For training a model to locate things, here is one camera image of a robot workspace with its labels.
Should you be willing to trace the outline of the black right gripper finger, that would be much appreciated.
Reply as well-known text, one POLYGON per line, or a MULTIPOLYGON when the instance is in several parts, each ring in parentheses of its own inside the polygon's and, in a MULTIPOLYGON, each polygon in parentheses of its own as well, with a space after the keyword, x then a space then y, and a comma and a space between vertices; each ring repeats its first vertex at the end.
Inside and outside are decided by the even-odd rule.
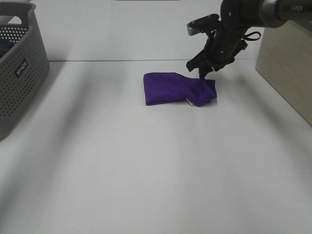
POLYGON ((208 68, 199 68, 198 69, 198 73, 199 73, 199 78, 200 79, 205 79, 205 77, 212 72, 212 67, 208 67, 208 68))
POLYGON ((189 72, 193 71, 194 69, 197 69, 197 64, 194 62, 187 62, 186 67, 189 72))

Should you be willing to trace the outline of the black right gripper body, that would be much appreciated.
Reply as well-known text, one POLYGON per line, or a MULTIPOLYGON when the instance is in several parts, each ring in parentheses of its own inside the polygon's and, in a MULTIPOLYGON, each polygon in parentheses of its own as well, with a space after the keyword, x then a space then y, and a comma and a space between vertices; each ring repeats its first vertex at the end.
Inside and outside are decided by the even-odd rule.
POLYGON ((208 35, 204 49, 188 62, 196 63, 198 69, 212 67, 212 71, 218 71, 224 68, 234 61, 236 49, 248 29, 246 25, 229 28, 220 24, 208 35))

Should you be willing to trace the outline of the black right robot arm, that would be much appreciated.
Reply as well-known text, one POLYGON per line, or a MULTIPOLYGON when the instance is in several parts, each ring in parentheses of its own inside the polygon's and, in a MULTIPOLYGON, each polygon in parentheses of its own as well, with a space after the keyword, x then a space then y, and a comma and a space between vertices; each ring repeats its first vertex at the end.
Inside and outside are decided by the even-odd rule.
POLYGON ((199 77, 219 71, 235 61, 247 48, 252 27, 278 28, 287 21, 311 21, 310 0, 224 0, 220 14, 210 14, 187 24, 190 36, 204 33, 202 51, 186 63, 188 71, 198 69, 199 77))

